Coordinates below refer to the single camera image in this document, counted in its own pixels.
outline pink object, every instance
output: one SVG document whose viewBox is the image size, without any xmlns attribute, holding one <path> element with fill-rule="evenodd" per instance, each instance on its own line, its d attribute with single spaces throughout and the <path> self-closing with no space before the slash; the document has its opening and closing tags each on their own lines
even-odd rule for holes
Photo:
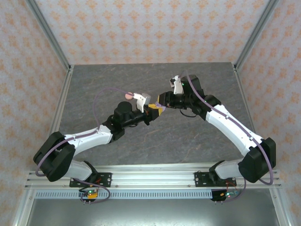
<svg viewBox="0 0 301 226">
<path fill-rule="evenodd" d="M 133 96 L 126 94 L 126 99 L 127 99 L 127 100 L 131 100 L 131 99 L 133 99 L 133 98 L 134 98 Z"/>
</svg>

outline black bracket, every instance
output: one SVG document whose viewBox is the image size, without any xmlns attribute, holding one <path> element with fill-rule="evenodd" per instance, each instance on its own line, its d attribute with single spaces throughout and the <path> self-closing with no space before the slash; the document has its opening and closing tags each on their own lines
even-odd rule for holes
<svg viewBox="0 0 301 226">
<path fill-rule="evenodd" d="M 97 173 L 96 180 L 92 184 L 101 185 L 104 187 L 111 187 L 112 173 Z M 86 187 L 86 184 L 80 183 L 79 181 L 71 178 L 69 187 Z"/>
<path fill-rule="evenodd" d="M 209 172 L 201 172 L 201 171 L 194 173 L 194 182 L 196 187 L 226 187 L 227 182 L 230 182 L 228 184 L 229 187 L 233 187 L 231 183 L 233 183 L 235 186 L 237 185 L 236 180 L 233 180 L 232 178 L 228 178 L 225 180 L 219 179 L 214 182 L 209 177 Z"/>
<path fill-rule="evenodd" d="M 33 161 L 38 165 L 49 150 L 63 140 L 65 140 L 65 136 L 60 132 L 51 134 L 35 154 Z M 60 151 L 53 151 L 40 167 L 50 182 L 59 180 L 67 173 L 75 153 L 74 145 L 70 145 L 68 142 L 57 147 L 57 150 Z"/>
</svg>

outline cable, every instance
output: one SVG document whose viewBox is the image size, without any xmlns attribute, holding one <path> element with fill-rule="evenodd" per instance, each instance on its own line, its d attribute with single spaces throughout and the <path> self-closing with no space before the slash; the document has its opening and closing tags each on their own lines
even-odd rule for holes
<svg viewBox="0 0 301 226">
<path fill-rule="evenodd" d="M 78 139 L 78 138 L 83 138 L 83 137 L 88 137 L 88 136 L 90 136 L 90 135 L 95 134 L 95 133 L 99 130 L 99 128 L 100 128 L 100 123 L 99 123 L 99 120 L 98 120 L 98 118 L 97 118 L 97 116 L 96 116 L 96 113 L 95 113 L 95 104 L 96 104 L 96 100 L 97 100 L 98 96 L 99 96 L 102 92 L 104 92 L 105 90 L 108 90 L 108 89 L 115 90 L 115 91 L 119 91 L 119 92 L 128 94 L 128 95 L 130 95 L 130 96 L 134 96 L 132 93 L 128 93 L 128 92 L 125 92 L 125 91 L 123 91 L 123 90 L 120 90 L 120 89 L 118 89 L 118 88 L 113 88 L 113 87 L 107 87 L 107 88 L 104 88 L 104 89 L 102 89 L 101 91 L 99 91 L 99 93 L 95 96 L 94 101 L 93 101 L 93 115 L 94 115 L 94 118 L 95 118 L 96 123 L 97 123 L 97 129 L 94 130 L 94 131 L 92 131 L 92 132 L 90 132 L 90 133 L 87 133 L 87 134 L 83 134 L 83 135 L 80 135 L 80 136 L 71 137 L 71 138 L 68 138 L 68 139 L 66 139 L 66 140 L 63 140 L 63 141 L 61 141 L 60 143 L 58 143 L 57 145 L 55 145 L 53 148 L 51 148 L 51 149 L 45 154 L 45 156 L 40 160 L 40 162 L 38 163 L 38 166 L 37 166 L 36 171 L 35 171 L 35 173 L 36 173 L 36 175 L 37 175 L 38 177 L 44 177 L 44 176 L 45 176 L 45 174 L 39 174 L 39 169 L 41 168 L 41 165 L 43 164 L 43 162 L 45 161 L 45 159 L 46 159 L 46 158 L 47 158 L 47 157 L 48 157 L 55 149 L 57 149 L 59 146 L 61 146 L 62 144 L 66 143 L 66 142 L 68 142 L 68 141 L 70 141 L 70 140 Z"/>
<path fill-rule="evenodd" d="M 187 79 L 188 79 L 188 83 L 190 84 L 193 92 L 195 93 L 195 95 L 206 105 L 208 106 L 210 109 L 212 109 L 213 111 L 219 113 L 220 115 L 222 115 L 223 117 L 227 117 L 226 114 L 224 114 L 223 112 L 217 110 L 216 108 L 212 107 L 209 103 L 207 103 L 199 94 L 198 92 L 196 91 L 196 89 L 194 88 L 192 82 L 191 82 L 191 79 L 188 75 L 188 72 L 187 70 L 185 70 L 186 72 L 186 76 L 187 76 Z M 251 134 L 249 134 L 248 131 L 245 130 L 244 127 L 242 127 L 238 122 L 236 122 L 233 118 L 231 117 L 228 117 L 228 119 L 233 122 L 235 125 L 237 125 L 252 141 L 254 141 L 254 143 L 259 147 L 267 165 L 268 165 L 268 168 L 269 168 L 269 176 L 270 176 L 270 181 L 269 182 L 265 182 L 264 180 L 262 179 L 259 179 L 259 181 L 261 181 L 262 183 L 266 184 L 266 185 L 272 185 L 273 182 L 274 182 L 274 177 L 273 177 L 273 171 L 272 171 L 272 166 L 271 166 L 271 163 L 269 162 L 269 158 L 267 156 L 267 154 L 265 153 L 264 149 L 262 148 L 262 146 L 259 144 L 259 142 L 257 142 L 257 140 L 254 139 L 254 137 L 251 136 Z"/>
<path fill-rule="evenodd" d="M 229 181 L 226 180 L 226 184 L 227 184 L 227 191 L 228 191 L 228 188 L 229 188 L 229 184 L 232 185 L 235 188 L 235 190 L 237 190 L 235 184 L 233 184 L 232 182 L 229 182 Z"/>
<path fill-rule="evenodd" d="M 225 201 L 220 201 L 220 202 L 218 202 L 218 203 L 231 202 L 231 201 L 234 201 L 234 200 L 238 199 L 238 198 L 245 192 L 245 190 L 246 190 L 246 179 L 244 179 L 244 181 L 245 181 L 245 185 L 244 185 L 244 188 L 243 188 L 243 190 L 241 191 L 241 193 L 239 193 L 237 196 L 235 196 L 235 197 L 232 198 L 232 199 L 225 200 Z"/>
<path fill-rule="evenodd" d="M 100 200 L 96 200 L 94 202 L 89 202 L 89 204 L 96 204 L 96 203 L 100 203 L 100 202 L 104 202 L 104 201 L 107 201 L 110 196 L 111 196 L 111 192 L 109 191 L 108 188 L 104 187 L 104 186 L 101 186 L 101 185 L 97 185 L 97 184 L 92 184 L 92 183 L 89 183 L 89 182 L 86 182 L 86 181 L 83 181 L 83 180 L 79 180 L 79 179 L 76 179 L 74 178 L 75 180 L 77 180 L 78 182 L 81 182 L 82 184 L 86 184 L 86 185 L 92 185 L 94 187 L 99 187 L 99 188 L 102 188 L 104 190 L 106 190 L 108 192 L 108 197 L 104 198 L 104 199 L 100 199 Z M 80 200 L 85 204 L 86 201 L 83 199 L 83 196 L 88 194 L 88 192 L 84 192 L 83 194 L 81 194 L 80 196 Z"/>
<path fill-rule="evenodd" d="M 185 117 L 188 117 L 188 118 L 195 118 L 197 115 L 193 115 L 193 116 L 190 116 L 190 115 L 186 115 L 186 114 L 184 114 L 181 110 L 180 110 L 180 113 L 182 114 L 182 115 L 184 115 Z"/>
<path fill-rule="evenodd" d="M 159 104 L 157 101 L 156 101 L 155 105 L 156 105 L 156 107 L 162 107 L 163 111 L 165 111 L 165 109 L 166 109 L 165 106 Z"/>
<path fill-rule="evenodd" d="M 90 185 L 87 185 L 87 186 L 82 187 L 81 189 L 79 189 L 79 192 L 86 192 L 84 190 L 87 189 L 87 188 L 92 188 L 92 187 Z"/>
<path fill-rule="evenodd" d="M 185 73 L 186 73 L 186 69 L 184 71 L 182 71 L 182 73 L 180 75 L 180 79 L 185 76 Z"/>
</svg>

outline wall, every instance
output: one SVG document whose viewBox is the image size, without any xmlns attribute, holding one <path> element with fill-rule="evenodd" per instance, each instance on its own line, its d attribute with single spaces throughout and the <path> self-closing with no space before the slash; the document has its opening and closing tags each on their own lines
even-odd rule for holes
<svg viewBox="0 0 301 226">
<path fill-rule="evenodd" d="M 268 0 L 37 0 L 71 64 L 236 62 Z"/>
<path fill-rule="evenodd" d="M 277 167 L 301 219 L 301 4 L 280 0 L 240 77 L 256 131 L 277 144 Z"/>
<path fill-rule="evenodd" d="M 11 225 L 66 72 L 24 0 L 0 1 L 0 225 Z"/>
</svg>

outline aluminum frame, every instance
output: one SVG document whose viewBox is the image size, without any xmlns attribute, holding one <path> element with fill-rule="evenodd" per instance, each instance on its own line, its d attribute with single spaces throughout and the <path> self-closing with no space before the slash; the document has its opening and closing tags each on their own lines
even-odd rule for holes
<svg viewBox="0 0 301 226">
<path fill-rule="evenodd" d="M 50 130 L 49 130 L 49 135 L 52 134 L 53 132 L 56 132 L 59 130 L 60 122 L 61 122 L 61 118 L 63 115 L 63 110 L 64 110 L 64 106 L 65 106 L 65 102 L 66 102 L 66 98 L 67 98 L 67 94 L 68 94 L 68 90 L 69 90 L 69 85 L 71 82 L 73 68 L 74 68 L 74 65 L 71 65 L 70 69 L 67 71 L 65 81 L 64 81 L 62 89 L 61 89 L 60 99 L 58 101 L 58 104 L 57 104 L 57 107 L 55 110 L 55 115 L 53 117 L 52 124 L 51 124 Z"/>
<path fill-rule="evenodd" d="M 45 33 L 46 37 L 48 38 L 51 46 L 53 47 L 55 53 L 57 54 L 58 58 L 60 59 L 62 65 L 66 70 L 70 68 L 70 65 L 68 63 L 68 60 L 60 47 L 58 41 L 55 38 L 55 35 L 53 34 L 52 30 L 50 29 L 49 24 L 47 23 L 45 17 L 42 14 L 42 11 L 40 10 L 37 2 L 35 0 L 26 0 L 29 8 L 32 10 L 32 13 L 36 17 L 38 23 L 40 24 L 43 32 Z"/>
<path fill-rule="evenodd" d="M 249 37 L 245 47 L 243 48 L 242 52 L 240 53 L 237 62 L 235 63 L 235 69 L 237 71 L 240 70 L 241 66 L 243 65 L 244 61 L 246 60 L 247 56 L 251 52 L 251 49 L 253 48 L 255 42 L 257 41 L 258 37 L 261 34 L 261 31 L 263 30 L 265 24 L 269 20 L 270 16 L 274 12 L 274 8 L 276 7 L 279 0 L 269 0 L 267 3 L 266 8 L 264 9 L 260 19 L 258 20 L 256 26 L 254 27 L 254 30 L 251 33 L 251 36 Z"/>
<path fill-rule="evenodd" d="M 245 93 L 244 93 L 244 89 L 243 89 L 243 86 L 242 86 L 240 78 L 239 78 L 239 72 L 235 69 L 234 66 L 233 66 L 233 70 L 234 70 L 234 74 L 235 74 L 235 77 L 236 77 L 236 80 L 237 80 L 237 83 L 238 83 L 238 87 L 239 87 L 241 96 L 243 98 L 243 101 L 244 101 L 244 104 L 245 104 L 245 107 L 246 107 L 246 112 L 248 114 L 248 117 L 249 117 L 249 120 L 250 120 L 250 123 L 251 123 L 252 131 L 254 133 L 256 133 L 255 126 L 254 126 L 254 123 L 253 123 L 253 120 L 252 120 L 252 117 L 251 117 L 250 109 L 249 109 L 248 103 L 246 101 L 246 96 L 245 96 Z"/>
<path fill-rule="evenodd" d="M 35 199 L 76 199 L 78 200 L 81 193 L 78 190 L 71 189 L 52 189 L 52 190 L 36 190 Z M 212 199 L 211 189 L 198 190 L 111 190 L 110 199 Z M 101 189 L 98 190 L 96 199 L 108 197 L 108 192 Z"/>
<path fill-rule="evenodd" d="M 213 189 L 216 187 L 195 187 L 194 172 L 208 172 L 213 165 L 207 163 L 177 163 L 177 164 L 152 164 L 152 165 L 114 165 L 97 166 L 99 172 L 112 172 L 111 191 L 130 192 L 133 190 L 179 190 L 197 191 L 199 189 Z M 293 226 L 291 215 L 285 200 L 285 193 L 282 187 L 282 180 L 279 178 L 280 171 L 273 170 L 274 185 L 267 186 L 261 182 L 254 184 L 247 182 L 247 189 L 269 189 L 275 206 L 275 211 L 281 226 Z M 269 180 L 269 174 L 263 177 Z M 78 188 L 69 187 L 69 178 L 62 178 L 56 182 L 49 182 L 45 177 L 37 177 L 31 171 L 25 186 L 25 192 L 20 202 L 19 209 L 14 221 L 14 226 L 26 225 L 32 209 L 33 201 L 37 191 L 72 191 Z M 237 178 L 238 187 L 243 187 L 244 180 Z"/>
</svg>

